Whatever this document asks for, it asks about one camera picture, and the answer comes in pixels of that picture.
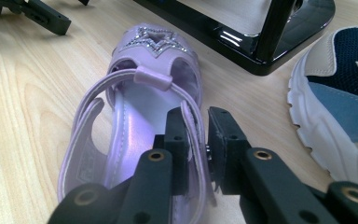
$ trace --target black plastic part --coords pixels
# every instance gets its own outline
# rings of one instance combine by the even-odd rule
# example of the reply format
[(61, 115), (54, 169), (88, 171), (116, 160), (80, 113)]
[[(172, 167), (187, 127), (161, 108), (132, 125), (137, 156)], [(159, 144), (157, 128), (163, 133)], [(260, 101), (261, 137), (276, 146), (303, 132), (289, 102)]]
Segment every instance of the black plastic part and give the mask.
[(172, 155), (163, 149), (142, 154), (117, 224), (171, 223)]
[(40, 0), (29, 0), (28, 2), (0, 0), (0, 14), (2, 7), (8, 7), (16, 14), (23, 12), (27, 18), (56, 35), (65, 35), (71, 24), (68, 18)]
[(89, 4), (90, 0), (79, 0), (79, 2), (81, 2), (84, 6)]
[(268, 216), (263, 205), (258, 200), (250, 200), (243, 195), (240, 196), (240, 208), (246, 223), (267, 224)]
[(111, 190), (85, 184), (71, 190), (57, 206), (48, 224), (116, 223), (131, 180)]
[(324, 206), (339, 223), (358, 223), (358, 184), (348, 181), (332, 183), (325, 194)]
[(39, 0), (29, 0), (23, 12), (26, 17), (56, 35), (65, 35), (71, 24), (68, 18)]
[(213, 180), (224, 194), (241, 194), (241, 158), (250, 144), (231, 114), (218, 107), (209, 108), (208, 146), (211, 150)]
[(167, 113), (163, 148), (171, 152), (173, 157), (172, 194), (184, 195), (188, 191), (189, 143), (180, 107)]
[(333, 0), (297, 0), (302, 5), (290, 15), (294, 0), (272, 0), (262, 32), (248, 35), (175, 0), (134, 1), (258, 76), (268, 75), (320, 37), (336, 11)]
[(247, 188), (253, 188), (268, 223), (337, 223), (273, 151), (248, 149), (242, 166), (252, 180)]
[(156, 134), (153, 148), (164, 148), (164, 134)]

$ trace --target star decoration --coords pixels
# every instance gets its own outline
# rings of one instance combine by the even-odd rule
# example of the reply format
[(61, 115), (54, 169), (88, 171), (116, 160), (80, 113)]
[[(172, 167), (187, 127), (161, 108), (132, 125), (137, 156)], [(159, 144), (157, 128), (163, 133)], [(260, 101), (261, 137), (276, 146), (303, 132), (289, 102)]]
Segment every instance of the star decoration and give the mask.
[(166, 49), (179, 49), (183, 52), (188, 50), (183, 47), (177, 40), (177, 33), (170, 30), (151, 29), (147, 27), (140, 27), (137, 30), (136, 36), (120, 50), (131, 47), (144, 46), (156, 58)]

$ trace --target wood grain surface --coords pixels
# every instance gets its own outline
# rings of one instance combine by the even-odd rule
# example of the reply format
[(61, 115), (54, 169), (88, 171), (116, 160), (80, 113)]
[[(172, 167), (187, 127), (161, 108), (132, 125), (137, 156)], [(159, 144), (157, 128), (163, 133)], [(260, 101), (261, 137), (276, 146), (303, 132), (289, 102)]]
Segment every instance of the wood grain surface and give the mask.
[[(192, 6), (197, 2), (221, 18), (230, 16), (223, 2), (236, 4), (199, 0)], [(6, 9), (0, 16), (0, 223), (48, 221), (58, 204), (58, 174), (76, 107), (105, 75), (122, 34), (140, 22), (177, 31), (199, 54), (205, 121), (208, 107), (225, 108), (252, 146), (277, 152), (304, 183), (325, 190), (332, 181), (300, 143), (286, 103), (291, 71), (307, 49), (269, 76), (256, 77), (131, 0), (91, 0), (87, 7), (76, 0), (45, 3), (72, 20), (67, 35), (54, 35)], [(358, 25), (358, 0), (337, 0), (336, 5), (326, 32)], [(257, 31), (260, 18), (253, 16), (249, 22), (255, 27), (249, 29)], [(101, 148), (109, 143), (110, 113), (106, 108), (94, 128)], [(218, 206), (208, 208), (205, 223), (245, 223), (238, 197), (216, 195)]]

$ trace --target lavender sandal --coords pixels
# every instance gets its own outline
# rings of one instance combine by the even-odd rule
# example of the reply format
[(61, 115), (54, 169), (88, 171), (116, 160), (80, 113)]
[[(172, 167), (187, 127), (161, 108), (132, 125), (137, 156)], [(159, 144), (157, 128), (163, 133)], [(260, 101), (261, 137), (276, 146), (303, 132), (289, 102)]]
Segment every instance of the lavender sandal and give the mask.
[[(103, 100), (96, 97), (103, 91), (114, 121), (107, 155), (91, 139), (92, 124), (103, 109)], [(114, 50), (107, 76), (86, 93), (76, 111), (60, 173), (59, 200), (85, 183), (111, 189), (131, 177), (155, 135), (164, 134), (167, 112), (181, 106), (191, 145), (190, 178), (186, 195), (173, 197), (172, 223), (199, 222), (207, 196), (213, 197), (201, 93), (197, 54), (181, 36), (157, 25), (132, 27)]]

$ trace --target black frame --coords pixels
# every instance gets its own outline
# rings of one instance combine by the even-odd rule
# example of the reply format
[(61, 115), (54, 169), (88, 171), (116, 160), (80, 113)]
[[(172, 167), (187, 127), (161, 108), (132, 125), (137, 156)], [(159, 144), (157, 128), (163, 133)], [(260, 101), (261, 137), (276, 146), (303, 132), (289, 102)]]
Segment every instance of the black frame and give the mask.
[(176, 0), (134, 1), (257, 76), (270, 74), (320, 37), (336, 11), (334, 0), (272, 0), (261, 33), (244, 35)]

